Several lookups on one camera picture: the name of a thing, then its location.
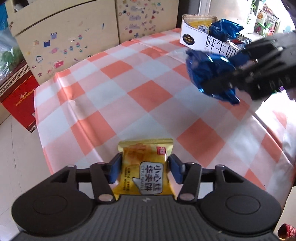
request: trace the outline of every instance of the red gift box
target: red gift box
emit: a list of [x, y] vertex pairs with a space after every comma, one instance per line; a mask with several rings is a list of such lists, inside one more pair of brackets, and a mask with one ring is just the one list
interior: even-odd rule
[[34, 90], [39, 86], [26, 61], [21, 62], [0, 87], [0, 103], [28, 131], [36, 127], [34, 113]]

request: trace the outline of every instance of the white floor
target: white floor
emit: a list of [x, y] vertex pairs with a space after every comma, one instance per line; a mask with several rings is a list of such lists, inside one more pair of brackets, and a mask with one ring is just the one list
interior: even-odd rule
[[[49, 175], [38, 131], [28, 132], [9, 116], [0, 125], [1, 241], [8, 241], [18, 233], [10, 214], [13, 201]], [[292, 189], [275, 231], [283, 223], [296, 227], [296, 187]]]

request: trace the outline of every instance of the yellow snack package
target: yellow snack package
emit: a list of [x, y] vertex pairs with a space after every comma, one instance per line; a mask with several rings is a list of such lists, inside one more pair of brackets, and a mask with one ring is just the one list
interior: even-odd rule
[[189, 22], [188, 24], [193, 28], [197, 28], [198, 30], [209, 34], [212, 20], [211, 19], [208, 19], [208, 20], [203, 19], [203, 20]]
[[113, 188], [120, 194], [173, 194], [167, 176], [167, 158], [173, 139], [121, 141], [118, 151], [123, 153], [119, 184]]

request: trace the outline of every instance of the blue wrapped candy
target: blue wrapped candy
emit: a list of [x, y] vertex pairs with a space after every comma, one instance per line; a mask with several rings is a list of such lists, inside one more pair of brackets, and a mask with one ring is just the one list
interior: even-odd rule
[[236, 39], [239, 35], [239, 31], [243, 29], [244, 27], [237, 23], [227, 19], [221, 19], [212, 23], [210, 26], [210, 35], [220, 41], [226, 42], [227, 40]]
[[207, 94], [202, 89], [201, 83], [212, 79], [223, 73], [234, 71], [234, 65], [224, 56], [202, 52], [198, 50], [187, 50], [186, 66], [191, 82], [200, 92], [214, 97], [218, 100], [228, 101], [231, 104], [239, 104], [239, 99], [235, 96], [235, 89], [228, 89], [219, 95]]

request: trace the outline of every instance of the orange and white tablecloth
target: orange and white tablecloth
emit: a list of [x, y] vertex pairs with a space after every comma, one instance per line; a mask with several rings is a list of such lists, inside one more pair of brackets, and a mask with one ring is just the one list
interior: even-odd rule
[[189, 80], [179, 32], [125, 42], [35, 90], [50, 171], [109, 162], [120, 140], [172, 137], [183, 162], [224, 164], [283, 206], [294, 182], [296, 103], [285, 91], [263, 103], [238, 92], [235, 107], [200, 93]]

